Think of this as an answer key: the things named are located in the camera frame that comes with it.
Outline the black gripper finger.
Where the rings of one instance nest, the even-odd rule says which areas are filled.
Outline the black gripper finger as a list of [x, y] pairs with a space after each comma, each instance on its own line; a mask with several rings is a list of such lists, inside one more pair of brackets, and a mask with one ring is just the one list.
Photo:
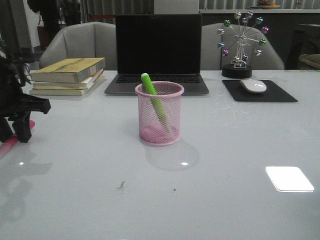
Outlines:
[[6, 118], [0, 118], [0, 142], [4, 143], [13, 135], [12, 129]]
[[27, 143], [32, 136], [30, 127], [30, 115], [30, 111], [19, 112], [13, 118], [12, 127], [18, 140], [22, 143]]

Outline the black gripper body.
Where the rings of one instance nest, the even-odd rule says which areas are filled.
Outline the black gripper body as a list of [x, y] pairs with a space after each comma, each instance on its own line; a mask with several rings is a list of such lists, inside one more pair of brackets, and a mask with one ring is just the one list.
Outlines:
[[46, 98], [23, 92], [22, 87], [30, 84], [28, 66], [19, 58], [0, 58], [0, 116], [9, 117], [20, 112], [41, 112], [51, 109]]

